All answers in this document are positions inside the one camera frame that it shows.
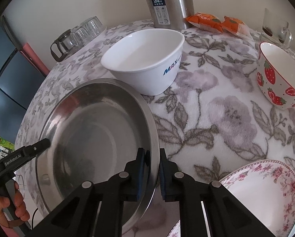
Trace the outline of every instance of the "round table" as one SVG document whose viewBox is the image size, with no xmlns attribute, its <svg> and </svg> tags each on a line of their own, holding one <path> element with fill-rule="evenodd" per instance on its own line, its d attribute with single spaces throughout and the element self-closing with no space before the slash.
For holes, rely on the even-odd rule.
<svg viewBox="0 0 295 237">
<path fill-rule="evenodd" d="M 153 28 L 151 20 L 110 28 L 91 49 L 69 63 L 58 63 L 25 114 L 16 148 L 39 140 L 47 117 L 68 92 L 93 79 L 113 78 L 100 64 L 103 53 L 126 35 L 148 28 Z M 168 157 L 181 171 L 206 183 L 266 158 L 283 161 L 295 171 L 295 108 L 276 109 L 258 87 L 259 33 L 251 31 L 254 41 L 197 28 L 182 33 L 185 43 L 174 83 L 160 95 L 144 96 Z M 295 58 L 294 51 L 288 52 Z M 21 168 L 45 216 L 35 172 L 35 159 Z M 146 214 L 124 236 L 166 237 L 178 219 L 178 204 L 163 202 L 157 189 Z"/>
</svg>

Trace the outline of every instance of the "orange snack package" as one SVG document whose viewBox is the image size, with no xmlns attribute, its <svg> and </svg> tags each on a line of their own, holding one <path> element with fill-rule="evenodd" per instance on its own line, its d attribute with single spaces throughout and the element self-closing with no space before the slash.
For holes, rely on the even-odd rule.
<svg viewBox="0 0 295 237">
<path fill-rule="evenodd" d="M 213 33 L 222 33 L 221 21 L 214 15 L 207 13 L 196 13 L 193 16 L 187 17 L 186 20 L 195 27 Z"/>
<path fill-rule="evenodd" d="M 224 22 L 221 23 L 221 26 L 237 37 L 253 40 L 250 34 L 250 28 L 239 19 L 224 16 Z"/>
</svg>

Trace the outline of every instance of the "floral plate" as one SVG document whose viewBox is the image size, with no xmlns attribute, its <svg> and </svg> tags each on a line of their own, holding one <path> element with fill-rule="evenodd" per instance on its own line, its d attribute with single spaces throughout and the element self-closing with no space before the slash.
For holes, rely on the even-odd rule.
<svg viewBox="0 0 295 237">
<path fill-rule="evenodd" d="M 295 222 L 295 173 L 283 162 L 262 160 L 220 182 L 276 237 L 286 237 Z M 168 237 L 180 237 L 180 221 Z"/>
</svg>

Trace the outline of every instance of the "metal basin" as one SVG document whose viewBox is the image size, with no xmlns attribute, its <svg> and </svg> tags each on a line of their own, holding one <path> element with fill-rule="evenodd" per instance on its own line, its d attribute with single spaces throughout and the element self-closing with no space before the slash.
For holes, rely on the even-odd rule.
<svg viewBox="0 0 295 237">
<path fill-rule="evenodd" d="M 82 182 L 103 182 L 123 171 L 139 147 L 150 150 L 145 194 L 139 202 L 125 202 L 122 232 L 142 217 L 156 187 L 159 141 L 150 108 L 132 87 L 114 79 L 80 85 L 53 109 L 40 138 L 51 141 L 36 160 L 38 186 L 49 212 Z"/>
</svg>

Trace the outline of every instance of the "tablecloth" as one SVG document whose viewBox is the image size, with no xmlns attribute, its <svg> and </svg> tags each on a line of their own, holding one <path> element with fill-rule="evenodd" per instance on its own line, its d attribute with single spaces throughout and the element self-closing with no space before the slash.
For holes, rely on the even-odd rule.
<svg viewBox="0 0 295 237">
<path fill-rule="evenodd" d="M 110 28 L 96 44 L 70 63 L 57 64 L 34 96 L 19 129 L 16 148 L 39 140 L 55 105 L 80 84 L 113 78 L 100 64 L 103 53 L 128 34 L 153 28 L 141 20 Z M 295 108 L 280 111 L 256 82 L 259 33 L 254 41 L 197 28 L 183 30 L 179 73 L 162 94 L 144 96 L 154 115 L 168 157 L 198 181 L 219 180 L 252 161 L 276 159 L 295 171 Z M 295 52 L 288 50 L 295 58 Z M 21 169 L 41 213 L 35 160 Z M 177 203 L 165 203 L 159 189 L 150 207 L 126 237 L 164 236 L 179 219 Z"/>
</svg>

